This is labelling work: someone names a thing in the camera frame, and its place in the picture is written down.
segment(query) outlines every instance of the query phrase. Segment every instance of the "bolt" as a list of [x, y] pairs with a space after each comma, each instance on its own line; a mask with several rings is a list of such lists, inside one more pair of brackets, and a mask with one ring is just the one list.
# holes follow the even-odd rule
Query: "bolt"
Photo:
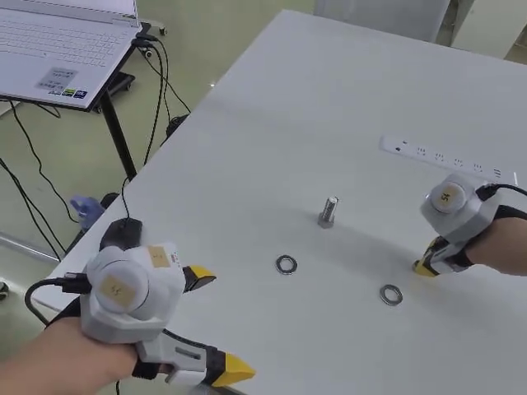
[[324, 229], [333, 227], [335, 222], [335, 211], [337, 210], [338, 197], [329, 197], [326, 200], [324, 210], [319, 214], [319, 225]]

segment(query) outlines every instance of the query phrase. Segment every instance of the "human hand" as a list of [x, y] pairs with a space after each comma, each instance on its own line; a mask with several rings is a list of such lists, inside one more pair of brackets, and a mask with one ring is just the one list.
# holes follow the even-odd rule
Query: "human hand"
[[92, 340], [79, 318], [63, 318], [0, 366], [0, 388], [20, 395], [93, 394], [129, 377], [137, 360], [133, 346]]
[[483, 264], [501, 273], [527, 276], [527, 221], [503, 218], [494, 221], [466, 254], [475, 264]]

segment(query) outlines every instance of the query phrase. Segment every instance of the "laptop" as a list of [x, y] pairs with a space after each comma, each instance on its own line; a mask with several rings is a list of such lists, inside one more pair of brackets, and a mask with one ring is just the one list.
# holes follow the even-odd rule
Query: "laptop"
[[1, 0], [0, 97], [88, 109], [141, 29], [135, 0]]

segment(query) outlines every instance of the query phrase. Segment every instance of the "blue object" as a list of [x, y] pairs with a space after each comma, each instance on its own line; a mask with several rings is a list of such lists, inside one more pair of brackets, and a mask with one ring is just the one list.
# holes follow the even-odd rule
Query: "blue object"
[[79, 224], [83, 230], [88, 230], [103, 215], [105, 209], [94, 197], [75, 195], [69, 201], [79, 216]]

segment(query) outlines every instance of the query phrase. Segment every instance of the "laptop keyboard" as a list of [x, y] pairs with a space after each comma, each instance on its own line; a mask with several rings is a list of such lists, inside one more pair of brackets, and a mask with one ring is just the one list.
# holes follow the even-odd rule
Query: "laptop keyboard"
[[0, 18], [0, 51], [106, 67], [127, 33], [65, 30]]

